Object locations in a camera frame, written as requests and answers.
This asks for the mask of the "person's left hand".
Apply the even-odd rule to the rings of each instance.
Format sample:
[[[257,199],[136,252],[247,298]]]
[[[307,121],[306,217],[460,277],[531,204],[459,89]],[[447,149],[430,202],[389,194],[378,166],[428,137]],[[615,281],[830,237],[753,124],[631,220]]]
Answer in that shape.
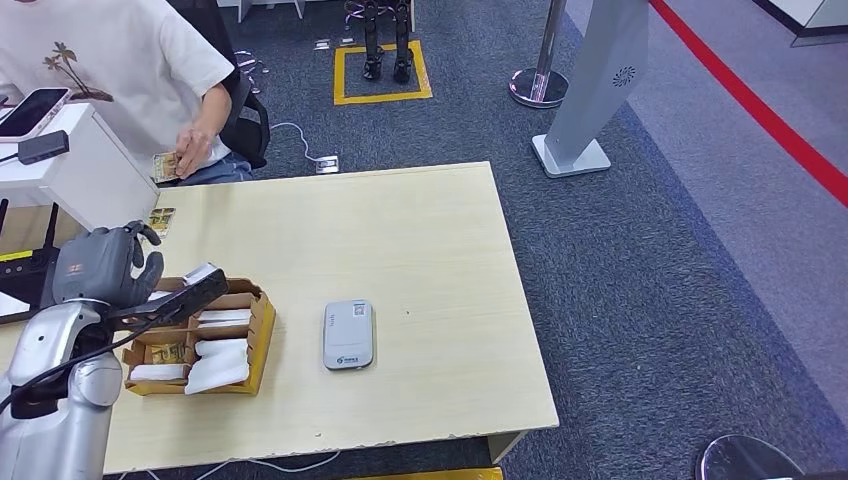
[[[186,127],[177,136],[175,146],[176,170],[180,179],[194,174],[209,158],[215,136],[202,127]]]

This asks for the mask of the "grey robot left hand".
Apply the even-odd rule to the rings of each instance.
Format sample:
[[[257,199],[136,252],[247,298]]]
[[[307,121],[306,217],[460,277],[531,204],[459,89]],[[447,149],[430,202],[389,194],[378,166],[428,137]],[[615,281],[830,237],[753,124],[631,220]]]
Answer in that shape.
[[[153,246],[159,235],[141,220],[98,227],[67,241],[59,251],[51,283],[57,303],[87,299],[117,309],[145,303],[164,271],[163,255],[145,255],[140,239]]]

